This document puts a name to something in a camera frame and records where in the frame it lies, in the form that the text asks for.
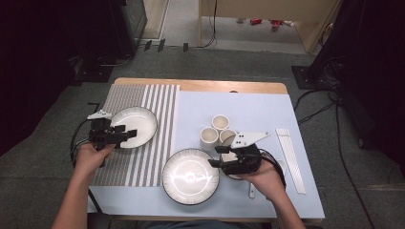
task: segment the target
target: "hand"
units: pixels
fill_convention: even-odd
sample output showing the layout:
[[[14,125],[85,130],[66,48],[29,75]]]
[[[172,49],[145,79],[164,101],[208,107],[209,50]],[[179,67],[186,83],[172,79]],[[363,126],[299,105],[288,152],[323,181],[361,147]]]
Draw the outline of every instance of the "hand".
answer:
[[[93,179],[96,170],[104,158],[111,155],[115,145],[106,145],[104,149],[97,151],[93,143],[86,143],[80,146],[77,153],[75,174]]]
[[[267,161],[262,160],[261,165],[256,172],[252,174],[238,175],[238,177],[254,184],[254,186],[270,201],[287,194],[276,169]]]

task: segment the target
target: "gray floor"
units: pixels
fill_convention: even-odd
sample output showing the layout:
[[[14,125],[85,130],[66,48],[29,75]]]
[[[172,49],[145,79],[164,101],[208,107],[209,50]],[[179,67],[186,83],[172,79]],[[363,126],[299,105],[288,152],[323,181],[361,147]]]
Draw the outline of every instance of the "gray floor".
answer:
[[[178,33],[177,39],[167,39],[166,44],[169,41],[174,44],[181,38],[182,33]],[[102,104],[111,83],[118,77],[281,82],[288,87],[292,103],[304,92],[297,88],[290,66],[310,65],[314,55],[295,48],[283,53],[237,51],[239,47],[190,49],[188,52],[173,47],[166,47],[162,52],[157,52],[157,47],[147,52],[139,49],[126,65],[114,69],[109,83],[68,87],[35,132],[0,157],[0,228],[51,226],[72,173],[68,147],[75,127],[94,110],[87,102]],[[298,107],[297,119],[328,103],[326,93],[309,95]],[[358,149],[350,119],[343,108],[338,113],[343,158],[375,228],[403,228],[405,191],[395,185],[403,184],[405,179],[397,164],[381,152]],[[334,108],[302,124],[300,130],[326,215],[322,222],[313,225],[371,228],[339,156]],[[133,225],[131,221],[114,221],[113,228],[133,228]]]

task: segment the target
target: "wooden table edge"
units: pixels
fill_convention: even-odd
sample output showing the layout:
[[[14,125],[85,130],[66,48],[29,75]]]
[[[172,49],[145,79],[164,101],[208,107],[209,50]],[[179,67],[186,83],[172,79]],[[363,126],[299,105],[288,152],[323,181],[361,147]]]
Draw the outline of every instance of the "wooden table edge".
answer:
[[[110,215],[112,219],[119,220],[152,220],[152,221],[191,221],[191,220],[218,220],[227,222],[277,222],[277,218],[202,218],[202,217],[155,217],[155,216],[125,216],[125,215]],[[317,223],[323,219],[301,219],[303,222]]]
[[[195,79],[162,79],[162,78],[129,78],[116,79],[114,84],[162,84],[180,85],[181,91],[186,92],[238,92],[246,94],[288,94],[283,83],[247,82],[247,81],[219,81]]]

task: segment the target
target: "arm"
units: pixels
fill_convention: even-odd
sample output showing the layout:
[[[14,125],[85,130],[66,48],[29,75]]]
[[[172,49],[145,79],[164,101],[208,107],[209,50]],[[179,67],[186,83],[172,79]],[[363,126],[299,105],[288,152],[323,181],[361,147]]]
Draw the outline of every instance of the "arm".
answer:
[[[91,143],[80,147],[77,161],[62,205],[53,222],[53,229],[87,228],[87,194],[89,185],[96,175],[96,169],[103,159],[113,152],[114,145],[96,151]]]
[[[253,183],[273,203],[281,228],[306,228],[273,165],[262,160],[258,171],[239,177]]]

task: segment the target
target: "black and white striped mat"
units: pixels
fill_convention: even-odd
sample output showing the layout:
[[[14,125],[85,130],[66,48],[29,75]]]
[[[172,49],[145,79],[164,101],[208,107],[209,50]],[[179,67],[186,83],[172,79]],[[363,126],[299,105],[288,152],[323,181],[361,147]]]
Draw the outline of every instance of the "black and white striped mat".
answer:
[[[113,116],[130,107],[149,109],[158,129],[146,144],[115,150],[98,169],[94,186],[160,186],[161,171],[172,153],[175,108],[179,85],[112,85],[103,111]]]

